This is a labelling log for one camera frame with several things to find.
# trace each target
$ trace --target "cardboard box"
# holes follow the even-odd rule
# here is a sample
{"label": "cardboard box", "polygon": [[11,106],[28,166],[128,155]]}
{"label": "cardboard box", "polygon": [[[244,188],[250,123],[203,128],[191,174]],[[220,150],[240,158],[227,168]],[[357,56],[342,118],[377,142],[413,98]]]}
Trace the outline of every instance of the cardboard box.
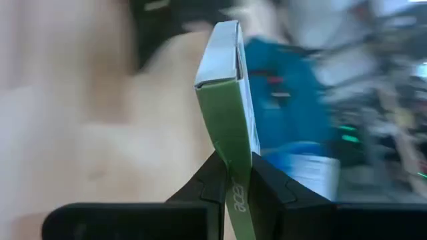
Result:
{"label": "cardboard box", "polygon": [[213,29],[194,87],[213,146],[228,166],[226,201],[236,237],[255,239],[248,189],[252,152],[260,154],[260,144],[237,21],[218,23]]}

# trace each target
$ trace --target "blue fabric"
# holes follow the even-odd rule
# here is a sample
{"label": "blue fabric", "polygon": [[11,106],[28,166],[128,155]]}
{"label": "blue fabric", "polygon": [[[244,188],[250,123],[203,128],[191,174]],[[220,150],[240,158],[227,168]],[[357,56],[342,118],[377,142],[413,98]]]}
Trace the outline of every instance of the blue fabric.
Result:
{"label": "blue fabric", "polygon": [[258,38],[246,45],[246,63],[251,71],[273,71],[282,77],[291,97],[276,109],[267,77],[249,74],[258,137],[262,149],[296,141],[324,143],[332,137],[328,111],[319,101],[320,84],[308,61],[286,46]]}

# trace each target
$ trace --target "acer logo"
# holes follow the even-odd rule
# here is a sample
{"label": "acer logo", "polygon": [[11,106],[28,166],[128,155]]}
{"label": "acer logo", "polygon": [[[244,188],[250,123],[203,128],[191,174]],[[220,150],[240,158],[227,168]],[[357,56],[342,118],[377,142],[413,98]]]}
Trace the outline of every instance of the acer logo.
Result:
{"label": "acer logo", "polygon": [[234,178],[232,178],[233,181],[233,200],[234,200],[234,209],[236,211],[240,211],[242,213],[246,212],[245,207],[245,189],[242,185],[239,183],[236,183],[234,181]]}

